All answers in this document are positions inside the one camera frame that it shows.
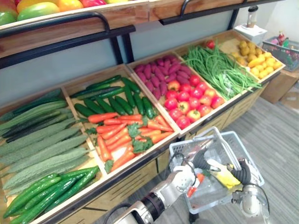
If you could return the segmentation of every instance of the potato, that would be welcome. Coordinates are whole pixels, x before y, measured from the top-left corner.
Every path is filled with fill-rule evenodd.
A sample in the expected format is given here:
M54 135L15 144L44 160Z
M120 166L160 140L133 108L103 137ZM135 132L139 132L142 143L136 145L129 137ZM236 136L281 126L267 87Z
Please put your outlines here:
M256 45L255 45L253 42L248 42L248 43L247 43L247 46L248 46L250 49L255 49L255 48L256 48Z
M247 54L249 54L249 47L242 48L241 49L241 55L245 56Z
M275 63L275 59L273 57L266 58L266 62Z
M242 58L242 57L237 57L237 58L236 58L236 61L237 61L238 63L240 63L240 65L246 66L246 61L245 61L244 58Z
M262 66L263 66L264 69L267 68L267 63L266 63L266 62L263 62L263 63L262 63Z
M250 48L250 49L249 49L249 53L255 55L255 54L256 54L256 50L253 49L253 48Z
M261 63L263 63L264 61L266 61L266 58L264 55L259 55L257 58L261 59Z
M268 75L268 72L266 70L261 71L260 74L258 75L258 77L260 79L265 78Z
M263 55L265 56L265 58L269 58L272 56L270 52L263 53Z
M253 59L256 59L256 56L255 56L254 54L249 54L249 55L247 56L247 61L248 61L248 62L251 62Z
M239 47L240 47L241 49L247 47L247 43L246 43L246 41L241 41L240 44L239 44Z
M232 56L233 56L234 58L237 58L237 57L239 57L240 55L239 55L238 52L233 52L233 53L232 53Z
M273 68L274 70L280 68L282 66L282 63L281 62L275 62L274 65L273 65Z
M263 51L259 48L256 49L256 56L263 54Z
M253 59L251 62L248 63L248 67L253 68L260 64L260 59L256 58Z
M267 67L265 70L268 72L268 74L272 73L274 71L273 67Z
M252 73L253 75L255 75L256 77L258 77L258 75L259 75L259 73L260 73L260 71L259 71L256 67L250 69L250 71L251 71L251 73Z
M267 67L274 67L274 62L272 60L266 60Z
M255 68L257 68L259 71L264 70L264 67L261 64L257 65Z

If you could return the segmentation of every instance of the black metal bar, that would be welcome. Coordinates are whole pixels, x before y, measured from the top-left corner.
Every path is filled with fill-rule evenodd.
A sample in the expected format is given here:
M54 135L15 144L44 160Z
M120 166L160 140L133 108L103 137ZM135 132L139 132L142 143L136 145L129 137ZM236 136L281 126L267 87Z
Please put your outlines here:
M117 64L122 64L123 63L123 59L121 56L121 49L120 46L118 45L118 41L117 41L117 37L111 37L110 38L110 43L112 46L112 50L116 59L116 63Z
M235 24L235 20L237 19L239 13L239 9L234 9L233 13L232 13L232 17L230 18L229 24L228 24L228 30L232 29L234 27Z
M274 79L275 77L277 77L279 74L280 74L280 71L276 72L271 77L269 77L266 80L264 80L263 82L261 82L261 85L265 85L266 83L270 82L272 79ZM227 111L229 108L231 108L234 105L236 105L237 103L239 103L241 100L243 100L244 98L246 98L250 94L251 94L251 92L247 91L246 93L244 93L243 95L241 95L239 98L237 98L235 101L231 102L230 104L228 104L225 107L221 108L219 111L217 111L212 116L210 116L207 119L205 119L200 125L198 125L196 128L194 128L193 130L191 130L189 133L190 134L196 133L204 125L206 125L207 123L209 123L212 120L214 120L216 117L218 117L219 115L221 115L222 113L224 113L225 111Z
M134 54L133 54L130 34L124 34L121 37L122 37L123 46L125 48L127 61L128 63L131 63L134 61Z
M0 30L0 38L10 36L10 35L15 35L19 33L23 33L26 31L31 31L35 30L38 28L43 28L43 27L49 27L57 24L62 24L66 22L72 22L72 21L77 21L77 20L83 20L83 19L88 19L88 18L93 18L97 17L102 20L104 23L104 28L106 32L110 32L110 26L105 18L101 13L97 12L83 12L83 13L76 13L76 14L71 14L71 15L63 15L60 17L54 17L54 18L49 18L44 21L36 21L32 23L26 23L14 27L9 27L6 29Z
M190 19L205 16L205 15L211 15L211 14L215 14L215 13L221 13L221 12L230 11L230 10L234 10L234 9L238 9L238 8L248 7L248 6L252 6L252 5L260 5L260 4L265 4L265 3L269 3L269 2L275 2L275 1L282 1L282 0L250 1L250 2L246 2L246 3L234 4L234 5L229 5L229 6L211 8L211 9L194 12L194 13L188 13L188 14L184 14L184 16L181 16L181 15L173 16L173 17L162 19L159 21L162 25L169 25L169 24L172 24L175 22L190 20Z
M184 1L183 5L182 5L182 7L181 7L181 14L180 14L180 17L183 17L183 16L184 16L184 14L185 14L185 9L186 9L186 7L187 7L187 4L188 4L190 1L192 1L192 0L185 0L185 1Z
M138 161L136 161L134 164L132 164L130 167L123 170L121 173L116 174L112 178L106 180L103 182L99 187L89 191L87 194L83 195L78 200L72 202L67 207L64 207L59 212L55 213L53 216L50 216L49 218L43 220L43 224L53 224L58 223L59 221L63 220L66 216L69 216L74 211L78 210L82 206L86 205L88 202L93 201L95 198L97 198L101 193L103 193L108 188L112 187L114 184L118 183L128 175L132 174L134 171L139 169L140 167L144 166L151 160L158 157L160 154L162 154L164 151L168 149L169 145L156 149L153 152L144 155L142 158L140 158Z
M83 45L83 44L87 44L87 43L91 43L91 42L95 42L95 41L104 40L107 38L116 37L116 36L123 35L126 33L131 33L134 31L135 31L135 27L133 25L130 25L130 26L122 27L122 28L112 29L108 33L100 32L100 33L96 33L96 34L90 34L90 35L81 36L81 37L65 40L62 42L57 42L57 43L49 44L46 46L34 48L31 50L26 50L26 51L23 51L23 52L20 52L17 54L13 54L13 55L10 55L7 57L0 58L0 69L14 65L14 64L18 64L18 63L21 63L21 62L24 62L24 61L27 61L30 59L41 57L41 56L44 56L47 54L58 52L61 50L73 48L73 47L76 47L79 45ZM122 61L122 59L121 59L121 61L120 61L120 59L117 59L120 56L121 56L120 54L115 55L116 61L118 63L120 63Z

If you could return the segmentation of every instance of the purple sweet potato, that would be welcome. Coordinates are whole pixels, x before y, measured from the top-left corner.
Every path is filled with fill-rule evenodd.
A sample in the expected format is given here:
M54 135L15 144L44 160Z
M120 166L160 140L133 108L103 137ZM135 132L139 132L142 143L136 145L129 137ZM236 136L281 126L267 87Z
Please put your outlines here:
M164 68L165 68L167 71L168 71L169 68L170 68L170 64L171 64L171 62L170 62L169 59L166 59L166 60L164 61Z
M161 92L161 96L164 96L167 92L167 84L166 82L161 82L160 83L160 92Z
M157 100L160 99L160 97L161 97L161 92L160 92L160 89L159 89L159 88L156 88L156 89L153 91L153 94L154 94L154 96L156 97Z
M147 82L145 83L145 85L146 85L146 87L149 89L149 91L153 92L153 90L154 90L154 86L153 86L153 83L151 83L150 80L147 81Z
M150 68L151 68L151 73L155 73L155 69L156 69L157 65L155 62L151 62L150 63Z
M168 78L165 79L165 82L166 82L166 83L169 83L169 82L175 80L176 77L177 77L177 74L176 74L176 73L171 73L171 74L168 76Z
M153 76L150 80L153 83L154 87L156 87L156 88L159 87L160 81L156 76Z
M165 76L167 76L168 75L168 71L164 68L164 67L162 67L162 66L160 66L160 65L158 65L158 68L160 69L160 71L163 73L163 75L165 75Z
M176 63L176 64L173 64L173 65L169 68L168 72L169 72L169 73L177 72L180 68L181 68L181 65L180 65L179 63Z
M164 61L162 60L162 58L158 58L156 60L156 62L157 62L157 65L164 66Z
M164 75L162 74L162 72L160 71L160 69L159 69L158 67L156 67L154 73L155 73L155 75L157 76L157 78L158 78L160 81L164 81L164 80L165 80Z
M181 62L177 57L171 59L170 61L171 61L171 63Z
M147 64L143 70L144 74L145 74L145 77L147 79L150 79L151 77L151 68L150 68L150 64Z
M177 75L178 76L182 76L182 77L184 77L184 78L186 78L186 79L189 79L189 76L188 76L188 74L187 73L185 73L184 71L177 71Z
M141 79L142 82L146 82L145 74L142 71L137 72L138 77Z
M174 55L166 55L163 57L164 60L169 59L170 61L174 58L177 58L177 57L175 57Z
M189 80L182 76L177 76L176 79L180 84L190 84Z
M180 68L180 70L184 71L185 73L187 73L188 76L191 75L191 70L186 65L182 65L181 68Z
M139 64L134 68L134 71L137 73L139 71L143 71L144 70L144 64Z

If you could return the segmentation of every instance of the floor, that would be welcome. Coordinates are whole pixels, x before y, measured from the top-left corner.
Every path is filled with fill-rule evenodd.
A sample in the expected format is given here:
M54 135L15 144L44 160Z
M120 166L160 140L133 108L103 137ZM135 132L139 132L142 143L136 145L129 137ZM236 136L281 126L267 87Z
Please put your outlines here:
M271 224L299 223L299 113L282 104L272 105L259 98L253 107L224 131L237 132L265 179ZM130 196L134 203L162 180L157 176ZM112 223L123 210L114 213ZM226 204L199 214L198 224L245 224L236 205ZM184 200L166 210L156 224L188 224L189 212ZM96 224L102 224L100 218Z

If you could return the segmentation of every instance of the shopping basket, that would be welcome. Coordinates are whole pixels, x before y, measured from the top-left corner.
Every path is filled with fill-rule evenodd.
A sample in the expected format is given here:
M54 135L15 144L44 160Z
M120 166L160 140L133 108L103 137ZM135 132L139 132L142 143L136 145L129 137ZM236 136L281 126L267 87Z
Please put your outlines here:
M238 159L246 158L252 166L257 170L260 186L264 184L264 179L256 168L252 158L248 154L245 146L235 132L220 133L216 127L211 127L203 133L195 136L192 140L185 140L170 144L170 154L182 153L187 156L194 151L201 150L202 143L209 142L208 149L205 153L205 159L214 159L217 162L226 165L233 164L235 169L240 170ZM175 166L181 165L183 159L180 156L174 157L170 163L170 168L173 170ZM203 170L197 168L196 173L202 173ZM232 193L236 190L241 190L242 185L235 186L231 189L224 187L214 176L205 176L204 181L199 185L194 194L188 198L184 195L187 202L189 212L197 214L204 210L210 209L218 204L226 204L231 201Z

